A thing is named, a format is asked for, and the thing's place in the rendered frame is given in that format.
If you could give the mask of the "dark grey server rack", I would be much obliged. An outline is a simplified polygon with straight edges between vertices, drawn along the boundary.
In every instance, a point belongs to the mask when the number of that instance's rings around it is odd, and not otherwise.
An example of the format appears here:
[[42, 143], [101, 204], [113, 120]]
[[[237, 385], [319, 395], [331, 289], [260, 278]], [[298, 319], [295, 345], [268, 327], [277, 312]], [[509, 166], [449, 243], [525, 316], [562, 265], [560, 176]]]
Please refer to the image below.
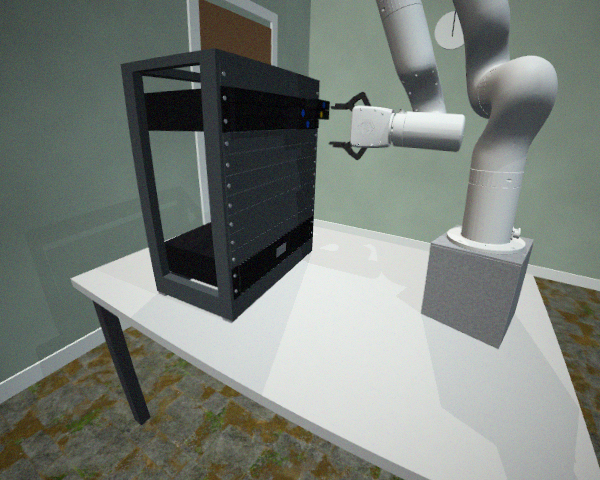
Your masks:
[[[200, 73], [174, 69], [199, 63]], [[157, 291], [233, 323], [312, 251], [318, 119], [329, 120], [330, 101], [319, 80], [216, 48], [121, 71]], [[144, 93], [142, 75], [201, 79], [201, 89]], [[211, 222], [165, 242], [149, 131], [204, 132]]]

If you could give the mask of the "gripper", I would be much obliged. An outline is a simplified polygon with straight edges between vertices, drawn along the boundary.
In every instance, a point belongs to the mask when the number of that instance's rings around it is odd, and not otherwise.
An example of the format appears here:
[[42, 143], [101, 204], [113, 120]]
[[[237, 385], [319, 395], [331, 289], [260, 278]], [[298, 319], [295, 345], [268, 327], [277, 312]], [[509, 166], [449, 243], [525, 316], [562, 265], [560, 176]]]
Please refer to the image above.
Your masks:
[[[356, 106], [355, 103], [362, 99], [365, 106]], [[394, 110], [382, 107], [372, 107], [365, 92], [354, 96], [346, 104], [335, 103], [331, 109], [351, 110], [350, 141], [331, 141], [329, 145], [343, 148], [354, 159], [359, 160], [367, 148], [386, 148], [390, 146], [392, 121], [396, 113]], [[353, 110], [352, 110], [353, 109]], [[360, 147], [355, 153], [351, 147]]]

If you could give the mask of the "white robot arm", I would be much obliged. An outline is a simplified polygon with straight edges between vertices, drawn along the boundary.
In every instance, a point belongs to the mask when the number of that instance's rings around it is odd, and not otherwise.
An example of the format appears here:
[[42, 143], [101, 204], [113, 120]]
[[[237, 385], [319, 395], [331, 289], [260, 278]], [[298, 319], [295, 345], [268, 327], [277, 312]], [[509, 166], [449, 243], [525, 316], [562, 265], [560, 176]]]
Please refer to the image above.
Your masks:
[[[472, 251], [516, 254], [526, 245], [514, 221], [527, 152], [555, 104], [557, 74], [538, 56], [510, 61], [508, 0], [452, 1], [463, 32], [469, 102], [489, 121], [472, 152], [462, 231], [450, 229], [447, 239]], [[401, 109], [394, 116], [393, 146], [458, 152], [465, 116], [443, 114], [445, 102], [422, 1], [376, 3], [413, 110]]]

